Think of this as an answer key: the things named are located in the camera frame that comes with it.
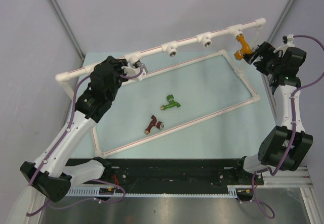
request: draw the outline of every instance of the red pipe fitting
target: red pipe fitting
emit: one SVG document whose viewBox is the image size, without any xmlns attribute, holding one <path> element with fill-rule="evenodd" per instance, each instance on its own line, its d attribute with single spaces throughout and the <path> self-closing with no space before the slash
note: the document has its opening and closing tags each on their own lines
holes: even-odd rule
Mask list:
<svg viewBox="0 0 324 224">
<path fill-rule="evenodd" d="M 163 129 L 164 124 L 161 121 L 157 121 L 156 117 L 154 115 L 152 115 L 151 117 L 151 122 L 148 125 L 148 127 L 145 129 L 145 134 L 149 134 L 151 132 L 151 129 L 153 126 L 156 126 L 156 128 L 158 129 Z"/>
</svg>

